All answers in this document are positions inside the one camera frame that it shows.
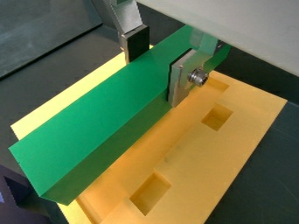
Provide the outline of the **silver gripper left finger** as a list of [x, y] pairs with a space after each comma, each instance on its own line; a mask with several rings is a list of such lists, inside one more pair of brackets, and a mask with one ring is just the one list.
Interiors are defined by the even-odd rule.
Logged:
[[92, 0], [92, 3], [96, 1], [104, 4], [130, 63], [150, 50], [150, 27], [143, 23], [137, 0]]

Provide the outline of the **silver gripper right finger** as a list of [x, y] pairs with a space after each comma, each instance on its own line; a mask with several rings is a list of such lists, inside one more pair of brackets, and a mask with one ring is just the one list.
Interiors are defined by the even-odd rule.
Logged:
[[182, 103], [194, 86], [206, 84], [210, 72], [205, 64], [225, 46], [221, 40], [198, 29], [191, 30], [190, 44], [191, 48], [171, 64], [167, 100], [173, 107]]

